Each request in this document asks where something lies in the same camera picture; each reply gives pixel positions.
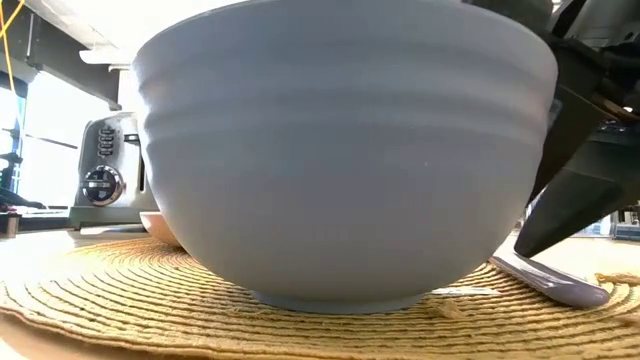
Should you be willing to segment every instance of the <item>countertop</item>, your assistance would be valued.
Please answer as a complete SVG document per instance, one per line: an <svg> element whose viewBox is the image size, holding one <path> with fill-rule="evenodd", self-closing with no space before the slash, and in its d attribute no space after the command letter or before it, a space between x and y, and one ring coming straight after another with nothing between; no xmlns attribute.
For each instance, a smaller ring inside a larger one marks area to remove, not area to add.
<svg viewBox="0 0 640 360"><path fill-rule="evenodd" d="M12 264L38 261L74 248L122 239L147 237L143 232L113 233L94 230L48 231L20 234L15 239L0 240L0 276L10 276ZM513 246L512 235L503 246ZM640 243L612 241L606 238L569 238L536 257L537 260L579 276L595 272L633 272L640 274ZM104 346L85 345L42 330L23 325L10 316L0 315L0 359L34 360L104 360L149 359L147 353ZM162 359L185 359L163 356Z"/></svg>

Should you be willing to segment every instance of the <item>round placemat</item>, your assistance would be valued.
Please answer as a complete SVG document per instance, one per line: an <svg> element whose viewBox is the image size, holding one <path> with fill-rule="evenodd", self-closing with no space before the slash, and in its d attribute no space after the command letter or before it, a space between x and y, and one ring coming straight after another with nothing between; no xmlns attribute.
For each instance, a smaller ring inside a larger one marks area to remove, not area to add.
<svg viewBox="0 0 640 360"><path fill-rule="evenodd" d="M483 265L402 311L314 315L254 300L181 249L116 241L57 257L0 285L0 311L87 343L216 359L640 359L640 286L575 310Z"/></svg>

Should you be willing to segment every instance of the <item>toaster knob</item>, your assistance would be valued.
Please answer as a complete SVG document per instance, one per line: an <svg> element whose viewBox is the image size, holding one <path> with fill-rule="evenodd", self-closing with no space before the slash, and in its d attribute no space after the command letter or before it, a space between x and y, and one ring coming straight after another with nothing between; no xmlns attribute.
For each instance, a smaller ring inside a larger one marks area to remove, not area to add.
<svg viewBox="0 0 640 360"><path fill-rule="evenodd" d="M124 183L118 170L100 165L89 171L80 183L84 196L95 206L109 205L122 195Z"/></svg>

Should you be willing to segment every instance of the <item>gray bowl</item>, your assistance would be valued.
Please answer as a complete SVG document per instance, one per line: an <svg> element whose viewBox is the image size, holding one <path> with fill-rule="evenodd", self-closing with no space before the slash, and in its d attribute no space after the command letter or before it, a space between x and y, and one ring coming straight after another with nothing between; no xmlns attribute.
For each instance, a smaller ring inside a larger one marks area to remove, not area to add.
<svg viewBox="0 0 640 360"><path fill-rule="evenodd" d="M268 304L407 307L486 261L531 191L556 63L453 1L250 1L151 39L134 69L158 205Z"/></svg>

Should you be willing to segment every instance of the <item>toaster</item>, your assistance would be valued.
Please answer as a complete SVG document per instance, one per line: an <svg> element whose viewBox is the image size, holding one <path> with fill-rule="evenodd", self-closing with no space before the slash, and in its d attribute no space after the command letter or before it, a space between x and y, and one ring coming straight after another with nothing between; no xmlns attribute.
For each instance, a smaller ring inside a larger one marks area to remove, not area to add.
<svg viewBox="0 0 640 360"><path fill-rule="evenodd" d="M69 211L71 225L140 223L141 211L157 211L145 173L137 118L119 112L89 122L78 166L78 190Z"/></svg>

